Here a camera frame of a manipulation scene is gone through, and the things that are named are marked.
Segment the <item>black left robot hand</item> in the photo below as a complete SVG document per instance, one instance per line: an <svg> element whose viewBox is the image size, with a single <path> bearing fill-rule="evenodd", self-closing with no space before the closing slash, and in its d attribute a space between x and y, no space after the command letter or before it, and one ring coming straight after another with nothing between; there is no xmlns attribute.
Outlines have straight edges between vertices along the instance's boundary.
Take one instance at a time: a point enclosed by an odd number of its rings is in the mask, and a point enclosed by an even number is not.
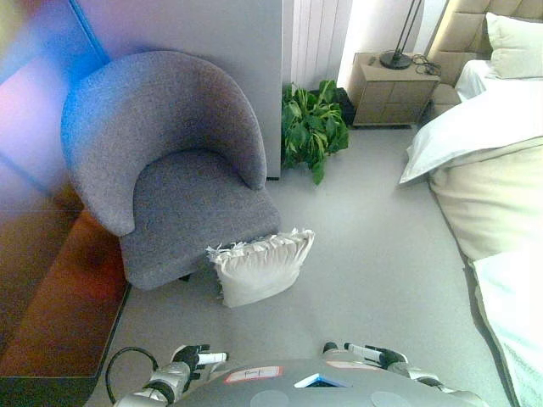
<svg viewBox="0 0 543 407"><path fill-rule="evenodd" d="M196 380L200 378L198 370L204 369L207 365L216 365L226 362L229 359L227 352L212 353L210 345L182 345L172 355L171 362L183 362L190 370L190 378Z"/></svg>

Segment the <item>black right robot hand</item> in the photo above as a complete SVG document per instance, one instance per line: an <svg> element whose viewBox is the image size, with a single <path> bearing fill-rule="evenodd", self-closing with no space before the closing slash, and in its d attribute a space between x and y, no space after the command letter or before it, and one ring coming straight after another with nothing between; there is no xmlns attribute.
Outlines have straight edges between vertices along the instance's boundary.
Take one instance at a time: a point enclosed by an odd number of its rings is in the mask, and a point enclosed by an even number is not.
<svg viewBox="0 0 543 407"><path fill-rule="evenodd" d="M340 348L335 342L327 342L323 346L322 357L325 360L359 362L384 370L388 370L394 363L408 362L405 355L394 350L371 345L361 346L353 343L345 343Z"/></svg>

